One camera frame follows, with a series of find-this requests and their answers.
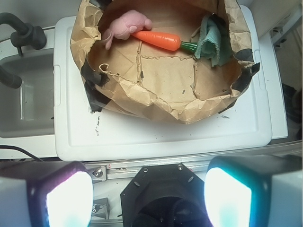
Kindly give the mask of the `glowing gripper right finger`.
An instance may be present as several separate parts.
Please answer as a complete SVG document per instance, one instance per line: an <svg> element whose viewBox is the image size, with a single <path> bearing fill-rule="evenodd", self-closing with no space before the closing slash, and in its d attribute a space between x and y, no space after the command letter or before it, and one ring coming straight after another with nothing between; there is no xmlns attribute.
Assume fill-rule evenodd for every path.
<svg viewBox="0 0 303 227"><path fill-rule="evenodd" d="M214 227L301 227L303 159L216 156L205 175L204 198Z"/></svg>

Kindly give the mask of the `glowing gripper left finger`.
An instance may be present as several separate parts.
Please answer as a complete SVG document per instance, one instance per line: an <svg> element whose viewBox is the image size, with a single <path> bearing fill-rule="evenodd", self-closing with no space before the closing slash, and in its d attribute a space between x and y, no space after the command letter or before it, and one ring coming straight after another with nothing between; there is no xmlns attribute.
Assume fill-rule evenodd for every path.
<svg viewBox="0 0 303 227"><path fill-rule="evenodd" d="M81 162L0 164L2 227L87 227L93 183Z"/></svg>

